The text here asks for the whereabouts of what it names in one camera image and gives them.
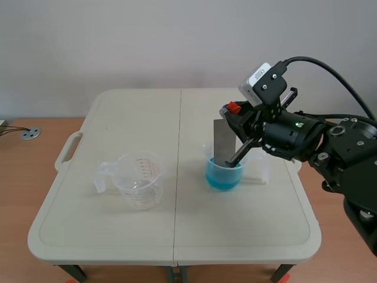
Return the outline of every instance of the blue liquid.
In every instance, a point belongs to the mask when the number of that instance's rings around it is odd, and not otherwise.
[[[211,162],[207,162],[206,166],[206,178],[212,187],[220,190],[229,190],[237,186],[241,180],[242,170],[227,170],[222,169],[213,164],[213,158]]]

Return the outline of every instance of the measuring cup handle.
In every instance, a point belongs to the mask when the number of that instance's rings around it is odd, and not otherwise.
[[[106,190],[105,177],[114,176],[117,171],[117,162],[102,162],[95,174],[94,184],[98,193],[103,193]]]

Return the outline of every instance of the white wall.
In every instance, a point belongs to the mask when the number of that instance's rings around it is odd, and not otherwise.
[[[262,62],[309,55],[377,114],[375,0],[12,0],[0,3],[0,116],[84,116],[112,88],[237,87]],[[362,113],[308,63],[292,110]],[[217,101],[219,106],[228,101]]]

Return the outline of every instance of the wooden floor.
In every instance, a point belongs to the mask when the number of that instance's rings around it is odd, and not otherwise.
[[[30,253],[28,231],[56,176],[54,162],[67,137],[82,119],[17,120],[12,126],[42,128],[35,140],[19,133],[0,136],[0,282],[63,283],[70,276],[57,266],[43,264]],[[342,196],[321,189],[322,178],[304,164],[300,178],[322,230],[322,245],[309,262],[290,271],[289,283],[374,283],[377,258],[348,221]],[[195,266],[191,283],[269,282],[275,265]],[[153,266],[84,266],[88,283],[166,282]]]

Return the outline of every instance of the white folding table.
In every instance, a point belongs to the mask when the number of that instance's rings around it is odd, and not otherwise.
[[[282,264],[272,278],[277,282],[310,259],[321,235],[297,164],[268,157],[268,185],[250,182],[248,167],[233,190],[209,189],[201,145],[211,139],[222,105],[237,100],[244,100],[237,89],[111,90],[98,96],[57,159],[58,174],[29,232],[30,251],[79,282],[85,281],[81,264]],[[132,211],[116,189],[99,195],[94,174],[99,163],[138,150],[158,155],[167,173],[161,202]]]

